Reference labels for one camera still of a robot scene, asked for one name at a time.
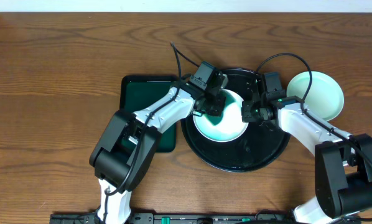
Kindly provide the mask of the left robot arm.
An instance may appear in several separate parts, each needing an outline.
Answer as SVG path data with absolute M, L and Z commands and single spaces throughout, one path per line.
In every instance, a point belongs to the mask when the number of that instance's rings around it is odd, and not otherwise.
M 115 112 L 89 158 L 101 187 L 100 223 L 127 221 L 132 191 L 147 173 L 162 134 L 194 111 L 221 115 L 221 91 L 220 86 L 181 84 L 143 110 Z

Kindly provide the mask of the mint plate front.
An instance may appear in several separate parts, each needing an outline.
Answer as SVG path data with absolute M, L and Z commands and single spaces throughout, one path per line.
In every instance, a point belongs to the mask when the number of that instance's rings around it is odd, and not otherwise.
M 287 96 L 302 98 L 310 81 L 308 72 L 296 75 L 287 86 Z M 336 118 L 344 106 L 344 95 L 340 85 L 330 76 L 312 71 L 312 85 L 305 104 L 316 115 L 326 121 Z

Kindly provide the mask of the green sponge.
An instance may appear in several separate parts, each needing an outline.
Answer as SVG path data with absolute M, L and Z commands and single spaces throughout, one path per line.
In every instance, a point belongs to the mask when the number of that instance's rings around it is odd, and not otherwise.
M 223 120 L 223 114 L 219 116 L 213 116 L 213 115 L 206 114 L 205 117 L 207 121 L 209 121 L 213 126 L 220 124 Z

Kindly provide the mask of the white plate with green stain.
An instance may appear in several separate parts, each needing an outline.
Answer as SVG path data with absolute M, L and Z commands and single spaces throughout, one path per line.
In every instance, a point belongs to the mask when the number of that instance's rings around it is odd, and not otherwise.
M 205 115 L 193 117 L 194 125 L 198 132 L 205 138 L 215 142 L 229 142 L 240 137 L 248 127 L 248 123 L 242 122 L 241 107 L 243 99 L 239 94 L 223 89 L 226 96 L 223 120 L 220 124 L 213 126 L 207 121 Z

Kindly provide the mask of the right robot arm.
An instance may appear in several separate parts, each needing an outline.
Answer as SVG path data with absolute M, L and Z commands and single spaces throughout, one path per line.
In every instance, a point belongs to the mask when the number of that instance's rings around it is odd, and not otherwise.
M 241 115 L 290 134 L 314 155 L 315 196 L 293 209 L 296 222 L 364 221 L 357 214 L 372 208 L 372 137 L 332 126 L 297 96 L 254 96 L 242 102 Z

